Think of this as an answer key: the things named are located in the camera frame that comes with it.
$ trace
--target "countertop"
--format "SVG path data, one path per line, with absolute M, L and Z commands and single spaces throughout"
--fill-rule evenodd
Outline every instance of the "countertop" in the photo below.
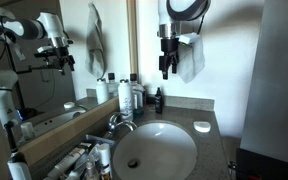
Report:
M 194 140 L 198 151 L 197 163 L 191 174 L 186 178 L 187 180 L 230 179 L 214 111 L 164 106 L 163 113 L 157 114 L 154 107 L 146 106 L 144 115 L 133 122 L 141 126 L 152 120 L 164 120 L 175 123 L 188 132 Z M 210 132 L 201 133 L 196 131 L 193 127 L 194 121 L 209 122 L 211 124 Z M 120 179 L 114 171 L 113 176 L 114 179 Z

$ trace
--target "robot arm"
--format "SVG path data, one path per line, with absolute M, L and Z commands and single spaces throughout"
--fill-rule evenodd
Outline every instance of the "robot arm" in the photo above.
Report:
M 184 43 L 191 43 L 196 36 L 196 33 L 193 33 L 181 38 L 181 21 L 192 21 L 203 16 L 210 3 L 210 0 L 158 1 L 158 36 L 161 38 L 161 50 L 164 52 L 164 55 L 159 57 L 159 70 L 162 71 L 163 79 L 168 79 L 170 65 L 172 65 L 172 73 L 176 73 L 176 67 L 179 63 L 179 42 L 185 39 Z
M 68 63 L 74 71 L 74 59 L 68 52 L 71 40 L 66 39 L 62 24 L 57 15 L 52 13 L 40 13 L 37 20 L 15 19 L 13 13 L 0 8 L 0 30 L 11 31 L 22 39 L 41 39 L 48 38 L 49 46 L 38 49 L 41 57 L 56 56 L 54 60 L 55 68 L 63 70 L 65 63 Z

